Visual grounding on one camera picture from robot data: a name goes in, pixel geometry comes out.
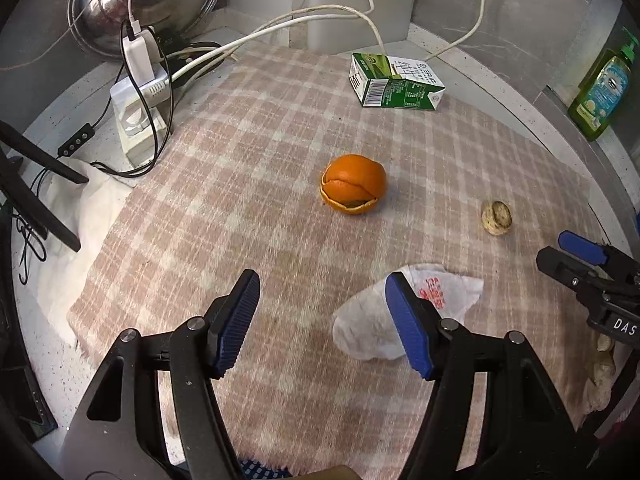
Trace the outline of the right hand in white glove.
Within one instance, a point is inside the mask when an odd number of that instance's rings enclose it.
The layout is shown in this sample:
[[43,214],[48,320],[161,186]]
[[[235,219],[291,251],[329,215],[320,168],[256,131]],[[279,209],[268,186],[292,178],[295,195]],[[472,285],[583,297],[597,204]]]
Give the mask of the right hand in white glove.
[[582,396],[584,414],[602,411],[611,399],[615,382],[616,365],[613,359],[615,342],[609,336],[600,334],[591,353],[588,377]]

